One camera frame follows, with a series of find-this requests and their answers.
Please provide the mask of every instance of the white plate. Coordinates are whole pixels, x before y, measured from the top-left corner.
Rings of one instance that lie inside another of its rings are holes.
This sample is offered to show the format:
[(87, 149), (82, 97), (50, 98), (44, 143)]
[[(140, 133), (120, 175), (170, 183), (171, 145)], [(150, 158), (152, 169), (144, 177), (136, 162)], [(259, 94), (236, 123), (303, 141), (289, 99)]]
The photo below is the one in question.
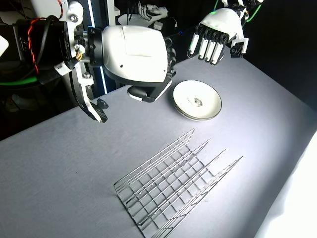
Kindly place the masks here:
[(195, 80), (177, 84), (173, 97), (178, 111), (193, 120), (212, 119), (222, 107), (219, 94), (208, 84)]

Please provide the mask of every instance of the white label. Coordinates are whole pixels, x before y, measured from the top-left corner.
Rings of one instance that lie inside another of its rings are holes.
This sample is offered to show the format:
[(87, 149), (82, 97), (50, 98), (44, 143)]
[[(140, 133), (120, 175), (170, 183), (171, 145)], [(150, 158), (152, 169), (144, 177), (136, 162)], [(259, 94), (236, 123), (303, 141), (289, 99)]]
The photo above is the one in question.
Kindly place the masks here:
[(55, 65), (54, 68), (61, 76), (64, 76), (71, 71), (64, 62)]

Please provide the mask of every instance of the wire grid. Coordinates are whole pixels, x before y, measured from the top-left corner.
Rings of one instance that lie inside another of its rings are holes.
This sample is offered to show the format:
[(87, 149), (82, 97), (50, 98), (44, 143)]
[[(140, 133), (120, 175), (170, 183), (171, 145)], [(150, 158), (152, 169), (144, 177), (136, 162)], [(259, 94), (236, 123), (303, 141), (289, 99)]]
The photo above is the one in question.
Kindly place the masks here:
[(203, 163), (187, 145), (192, 129), (114, 184), (122, 204), (146, 238), (168, 236), (242, 158), (217, 175), (209, 170), (225, 151)]

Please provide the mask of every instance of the white robotic hand shell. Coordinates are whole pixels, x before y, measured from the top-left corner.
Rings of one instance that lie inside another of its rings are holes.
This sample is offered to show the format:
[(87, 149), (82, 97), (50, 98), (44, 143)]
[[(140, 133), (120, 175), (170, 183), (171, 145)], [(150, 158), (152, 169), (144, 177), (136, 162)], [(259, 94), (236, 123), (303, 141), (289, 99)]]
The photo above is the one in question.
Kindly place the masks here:
[(110, 73), (133, 83), (165, 80), (168, 60), (160, 31), (141, 26), (109, 26), (102, 32), (102, 40), (104, 65)]
[(202, 21), (202, 25), (229, 35), (231, 40), (242, 29), (238, 14), (229, 8), (220, 8), (208, 14)]

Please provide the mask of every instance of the red wire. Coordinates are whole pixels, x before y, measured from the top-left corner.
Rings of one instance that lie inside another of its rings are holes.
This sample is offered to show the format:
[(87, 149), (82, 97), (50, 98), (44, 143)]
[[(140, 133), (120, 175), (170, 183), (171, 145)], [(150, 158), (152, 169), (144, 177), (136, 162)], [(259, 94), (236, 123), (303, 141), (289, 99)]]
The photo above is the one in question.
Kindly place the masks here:
[[(60, 5), (60, 16), (59, 16), (59, 19), (61, 19), (63, 17), (63, 6), (62, 6), (62, 3), (60, 0), (57, 0), (59, 5)], [(39, 74), (39, 68), (38, 66), (36, 65), (36, 60), (35, 60), (35, 55), (34, 55), (34, 52), (33, 52), (33, 49), (32, 49), (32, 40), (31, 40), (31, 32), (33, 30), (33, 24), (36, 23), (37, 21), (39, 20), (44, 20), (46, 19), (46, 17), (38, 17), (38, 18), (35, 18), (33, 19), (31, 22), (30, 22), (30, 26), (29, 26), (29, 29), (28, 29), (28, 47), (29, 47), (29, 50), (31, 52), (31, 57), (32, 57), (32, 62), (34, 64), (34, 68), (35, 68), (35, 71), (37, 74)]]

